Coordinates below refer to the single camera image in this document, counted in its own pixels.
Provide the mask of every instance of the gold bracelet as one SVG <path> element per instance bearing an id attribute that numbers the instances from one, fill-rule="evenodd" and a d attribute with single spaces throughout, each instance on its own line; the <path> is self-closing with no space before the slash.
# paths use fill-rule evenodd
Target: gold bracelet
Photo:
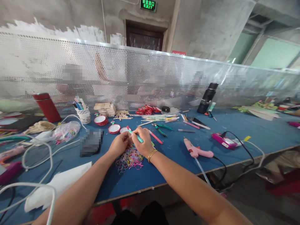
<path id="1" fill-rule="evenodd" d="M 153 154 L 154 154 L 155 152 L 157 152 L 156 149 L 154 149 L 154 150 L 150 153 L 150 155 L 148 156 L 148 163 L 150 163 L 150 158 L 151 158 L 151 156 L 153 156 Z"/>

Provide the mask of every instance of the pen holder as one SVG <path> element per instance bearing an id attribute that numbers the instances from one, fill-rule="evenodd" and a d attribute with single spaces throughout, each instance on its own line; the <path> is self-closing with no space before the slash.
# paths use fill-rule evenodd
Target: pen holder
<path id="1" fill-rule="evenodd" d="M 75 108 L 76 112 L 77 112 L 77 115 L 79 116 L 80 118 L 80 121 L 83 123 L 83 124 L 88 124 L 91 122 L 91 114 L 90 114 L 90 110 L 88 109 L 88 106 L 86 109 L 84 110 L 79 110 L 77 108 Z"/>

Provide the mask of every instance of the green wall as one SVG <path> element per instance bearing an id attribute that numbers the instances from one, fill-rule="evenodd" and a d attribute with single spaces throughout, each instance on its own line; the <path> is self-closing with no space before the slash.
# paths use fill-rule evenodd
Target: green wall
<path id="1" fill-rule="evenodd" d="M 300 46 L 268 38 L 252 62 L 260 68 L 286 68 L 300 51 Z"/>
<path id="2" fill-rule="evenodd" d="M 255 41 L 256 37 L 257 37 L 256 34 L 241 33 L 228 60 L 232 62 L 232 60 L 236 58 L 234 63 L 241 64 L 245 56 L 247 55 L 249 49 L 253 45 L 253 42 Z"/>

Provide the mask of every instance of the hand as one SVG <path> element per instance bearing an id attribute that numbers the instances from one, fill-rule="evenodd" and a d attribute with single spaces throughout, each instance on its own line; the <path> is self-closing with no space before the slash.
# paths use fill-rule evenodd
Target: hand
<path id="1" fill-rule="evenodd" d="M 124 132 L 115 137 L 108 150 L 109 153 L 113 154 L 115 158 L 120 156 L 126 148 L 132 147 L 131 138 L 128 132 Z"/>
<path id="2" fill-rule="evenodd" d="M 143 139 L 143 143 L 140 143 L 137 135 L 139 135 L 140 138 Z M 137 127 L 136 130 L 132 131 L 131 139 L 135 147 L 137 147 L 138 152 L 141 153 L 144 157 L 148 158 L 150 153 L 154 150 L 151 143 L 149 130 L 147 128 Z"/>

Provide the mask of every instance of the green-handled pliers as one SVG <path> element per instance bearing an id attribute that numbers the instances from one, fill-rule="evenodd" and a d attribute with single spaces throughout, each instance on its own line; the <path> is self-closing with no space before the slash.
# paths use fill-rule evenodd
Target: green-handled pliers
<path id="1" fill-rule="evenodd" d="M 156 123 L 152 123 L 153 126 L 155 126 L 155 128 L 157 129 L 157 131 L 162 135 L 164 136 L 165 138 L 167 137 L 161 130 L 160 128 L 166 128 L 168 130 L 173 130 L 172 128 L 168 127 L 168 126 L 164 126 L 164 125 L 158 125 Z"/>

